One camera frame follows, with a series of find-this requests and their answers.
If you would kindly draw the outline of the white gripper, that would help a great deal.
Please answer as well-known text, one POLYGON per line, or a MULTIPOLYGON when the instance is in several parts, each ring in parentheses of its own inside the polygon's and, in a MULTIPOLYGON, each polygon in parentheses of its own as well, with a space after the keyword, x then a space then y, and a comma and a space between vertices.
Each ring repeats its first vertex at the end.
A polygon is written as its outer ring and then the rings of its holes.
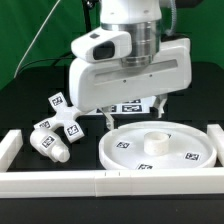
POLYGON ((69 69, 69 96, 82 112, 103 107, 106 127, 113 130, 107 106, 156 96, 153 107, 161 118, 166 94, 187 88, 191 80, 190 40, 181 38, 162 42, 153 62, 142 67, 123 67, 120 60, 93 64, 75 59, 69 69))

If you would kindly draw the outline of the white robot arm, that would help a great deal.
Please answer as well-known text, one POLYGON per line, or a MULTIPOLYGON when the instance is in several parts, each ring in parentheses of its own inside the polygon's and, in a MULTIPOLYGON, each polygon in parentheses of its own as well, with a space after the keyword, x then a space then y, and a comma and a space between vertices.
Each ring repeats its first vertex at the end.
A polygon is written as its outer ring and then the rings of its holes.
POLYGON ((72 104, 81 112, 99 109, 114 128, 110 107, 155 96, 159 113, 170 92, 192 79, 190 40, 171 30, 161 40, 161 9, 193 8, 203 0, 99 0, 100 26, 71 44, 72 104))

